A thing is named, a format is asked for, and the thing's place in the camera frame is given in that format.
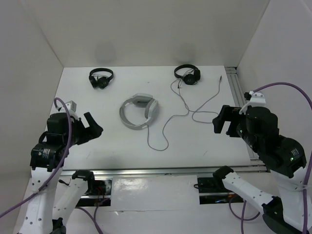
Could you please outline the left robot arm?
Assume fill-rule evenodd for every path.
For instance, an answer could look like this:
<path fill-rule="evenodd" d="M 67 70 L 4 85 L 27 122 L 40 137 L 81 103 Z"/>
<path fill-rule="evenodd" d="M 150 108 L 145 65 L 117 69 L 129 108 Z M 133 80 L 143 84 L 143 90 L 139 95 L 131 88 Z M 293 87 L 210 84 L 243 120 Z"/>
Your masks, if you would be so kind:
<path fill-rule="evenodd" d="M 92 115 L 84 114 L 85 127 L 75 113 L 65 112 L 49 116 L 47 131 L 31 151 L 31 191 L 21 234 L 64 234 L 70 214 L 83 194 L 96 190 L 94 173 L 77 170 L 72 175 L 65 194 L 55 202 L 56 188 L 69 148 L 101 136 L 100 127 Z"/>

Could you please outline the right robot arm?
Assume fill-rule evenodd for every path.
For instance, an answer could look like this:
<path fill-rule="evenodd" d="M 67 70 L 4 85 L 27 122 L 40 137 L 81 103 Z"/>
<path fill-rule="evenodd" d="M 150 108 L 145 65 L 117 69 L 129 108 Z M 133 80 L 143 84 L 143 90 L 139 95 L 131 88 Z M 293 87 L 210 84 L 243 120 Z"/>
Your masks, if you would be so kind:
<path fill-rule="evenodd" d="M 312 227 L 312 201 L 305 181 L 310 167 L 303 147 L 279 133 L 278 118 L 265 107 L 240 108 L 223 105 L 213 119 L 214 132 L 239 137 L 258 155 L 274 176 L 279 195 L 268 194 L 242 179 L 232 168 L 223 166 L 213 173 L 213 186 L 239 195 L 256 208 L 265 224 L 276 234 L 306 234 Z"/>

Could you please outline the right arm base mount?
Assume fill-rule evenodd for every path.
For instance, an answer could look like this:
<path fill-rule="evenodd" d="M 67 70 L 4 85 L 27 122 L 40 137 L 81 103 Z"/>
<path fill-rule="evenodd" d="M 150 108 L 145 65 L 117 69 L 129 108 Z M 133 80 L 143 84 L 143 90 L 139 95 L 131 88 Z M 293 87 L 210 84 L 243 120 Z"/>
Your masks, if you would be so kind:
<path fill-rule="evenodd" d="M 200 205 L 243 202 L 243 199 L 234 192 L 219 188 L 212 177 L 199 177 L 193 187 L 199 192 Z"/>

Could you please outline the white grey headphones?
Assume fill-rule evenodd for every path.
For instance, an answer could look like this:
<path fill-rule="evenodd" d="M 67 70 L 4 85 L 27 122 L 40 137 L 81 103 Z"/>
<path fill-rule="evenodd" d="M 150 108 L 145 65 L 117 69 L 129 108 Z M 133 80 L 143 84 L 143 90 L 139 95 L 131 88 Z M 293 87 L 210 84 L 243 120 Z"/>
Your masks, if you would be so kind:
<path fill-rule="evenodd" d="M 136 93 L 126 99 L 119 109 L 121 122 L 132 130 L 149 127 L 158 115 L 158 101 L 150 94 Z"/>

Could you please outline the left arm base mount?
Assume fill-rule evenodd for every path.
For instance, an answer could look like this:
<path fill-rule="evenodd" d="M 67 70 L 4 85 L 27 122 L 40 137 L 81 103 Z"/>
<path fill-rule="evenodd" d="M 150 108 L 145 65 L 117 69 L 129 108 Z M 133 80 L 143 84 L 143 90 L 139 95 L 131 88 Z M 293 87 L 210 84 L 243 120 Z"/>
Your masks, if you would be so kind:
<path fill-rule="evenodd" d="M 59 204 L 72 205 L 76 202 L 76 207 L 97 207 L 111 205 L 112 181 L 109 179 L 87 180 L 86 178 L 72 178 L 71 181 L 65 182 L 58 180 L 67 185 L 64 195 L 59 200 Z"/>

